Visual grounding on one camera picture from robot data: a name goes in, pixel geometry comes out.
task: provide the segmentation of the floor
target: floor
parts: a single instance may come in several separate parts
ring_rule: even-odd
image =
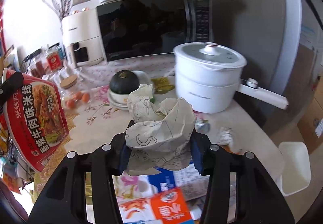
[[[294,122],[287,124],[271,135],[270,138],[277,146],[283,141],[304,141],[297,124]],[[323,145],[310,154],[309,159],[312,172],[310,185],[296,194],[285,197],[294,215],[295,222],[299,221],[306,213],[323,187]]]

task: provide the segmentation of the crumpled paper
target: crumpled paper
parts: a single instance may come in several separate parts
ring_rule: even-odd
[[[134,124],[126,130],[126,144],[132,150],[127,173],[152,175],[161,167],[178,171],[191,160],[189,140],[194,129],[192,106],[184,98],[150,102],[153,85],[140,85],[130,93],[127,106]]]

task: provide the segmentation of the orange package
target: orange package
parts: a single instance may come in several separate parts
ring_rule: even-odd
[[[180,188],[155,194],[151,198],[128,201],[119,205],[124,223],[159,220],[162,224],[193,223]]]
[[[15,71],[3,71],[4,82]],[[41,172],[68,135],[67,121],[56,85],[23,75],[24,85],[4,104],[5,121],[25,162]]]

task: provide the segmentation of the table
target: table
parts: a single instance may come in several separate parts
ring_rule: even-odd
[[[154,96],[157,101],[167,97],[176,97],[174,86],[172,86],[174,77],[155,79],[154,82],[156,86],[165,88],[164,94]],[[90,103],[81,105],[75,111],[66,112],[69,136],[57,149],[45,169],[41,173],[36,173],[35,196],[38,196],[69,151],[76,151],[78,154],[93,152],[101,145],[110,143],[114,135],[126,130],[132,117],[128,111],[118,110],[109,103],[108,89],[109,86],[91,89],[92,101]],[[211,129],[207,135],[212,143],[221,127],[230,127],[241,149],[255,153],[274,180],[282,174],[284,159],[279,149],[235,101],[232,101],[230,106],[220,113],[197,113],[197,116],[209,121]]]

